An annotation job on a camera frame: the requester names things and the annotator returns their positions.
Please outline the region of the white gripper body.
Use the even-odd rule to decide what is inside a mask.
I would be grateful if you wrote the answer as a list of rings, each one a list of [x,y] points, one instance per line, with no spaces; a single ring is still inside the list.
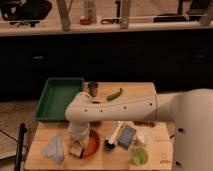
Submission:
[[[83,148],[86,148],[89,141],[90,130],[87,129],[83,132],[70,131],[70,138],[74,141],[77,141]]]

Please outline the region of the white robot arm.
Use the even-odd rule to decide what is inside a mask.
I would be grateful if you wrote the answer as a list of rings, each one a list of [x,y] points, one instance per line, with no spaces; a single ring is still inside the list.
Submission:
[[[94,121],[172,121],[175,141],[172,171],[213,171],[213,89],[135,97],[94,104],[78,93],[65,110],[70,124]]]

